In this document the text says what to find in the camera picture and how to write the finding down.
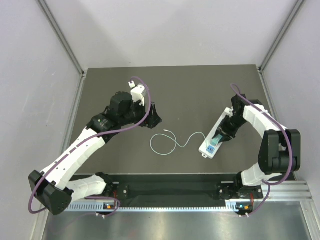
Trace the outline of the teal charger plug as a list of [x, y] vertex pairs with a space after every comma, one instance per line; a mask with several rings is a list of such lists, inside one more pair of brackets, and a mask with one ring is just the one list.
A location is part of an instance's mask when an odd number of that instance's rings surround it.
[[212, 146], [217, 146], [219, 143], [220, 143], [220, 141], [221, 141], [221, 139], [223, 138], [223, 136], [222, 135], [217, 135], [217, 136], [214, 136], [213, 138], [212, 138], [212, 140], [211, 140], [211, 145]]

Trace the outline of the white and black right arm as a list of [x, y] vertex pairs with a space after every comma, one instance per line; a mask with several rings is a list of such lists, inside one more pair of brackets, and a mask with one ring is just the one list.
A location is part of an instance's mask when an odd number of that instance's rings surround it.
[[231, 99], [231, 115], [217, 122], [217, 129], [211, 143], [217, 146], [236, 137], [245, 123], [249, 123], [262, 138], [258, 160], [247, 170], [239, 172], [233, 185], [233, 192], [245, 198], [252, 187], [282, 174], [288, 176], [301, 167], [301, 134], [279, 124], [258, 100], [249, 101], [244, 94]]

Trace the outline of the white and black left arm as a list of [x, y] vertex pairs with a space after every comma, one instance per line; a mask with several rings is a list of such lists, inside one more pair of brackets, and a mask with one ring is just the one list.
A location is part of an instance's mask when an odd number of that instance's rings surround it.
[[153, 102], [145, 103], [149, 92], [137, 86], [130, 92], [117, 92], [102, 113], [92, 117], [77, 140], [51, 165], [28, 176], [31, 199], [37, 199], [54, 216], [74, 201], [100, 195], [109, 198], [114, 191], [108, 175], [100, 172], [82, 180], [71, 180], [80, 167], [117, 134], [134, 127], [152, 129], [162, 120]]

